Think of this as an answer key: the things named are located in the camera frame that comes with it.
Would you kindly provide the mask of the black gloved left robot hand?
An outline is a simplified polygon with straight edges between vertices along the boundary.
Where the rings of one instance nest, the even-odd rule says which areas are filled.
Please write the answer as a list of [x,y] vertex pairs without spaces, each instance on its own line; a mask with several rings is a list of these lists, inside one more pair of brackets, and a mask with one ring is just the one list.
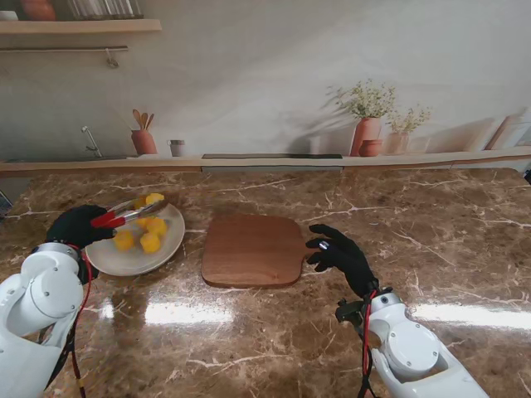
[[61,243],[81,250],[97,241],[114,238],[115,229],[95,228],[91,221],[106,213],[97,205],[74,207],[62,213],[46,233],[46,243]]

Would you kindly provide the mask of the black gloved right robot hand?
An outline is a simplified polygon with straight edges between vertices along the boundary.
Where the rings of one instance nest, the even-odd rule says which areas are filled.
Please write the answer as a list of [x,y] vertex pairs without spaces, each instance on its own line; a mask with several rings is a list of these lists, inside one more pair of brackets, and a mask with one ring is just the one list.
[[315,266],[315,272],[339,269],[351,290],[361,299],[379,290],[378,279],[371,271],[365,254],[353,240],[323,224],[312,225],[309,230],[319,235],[306,242],[308,249],[315,249],[306,260],[309,265]]

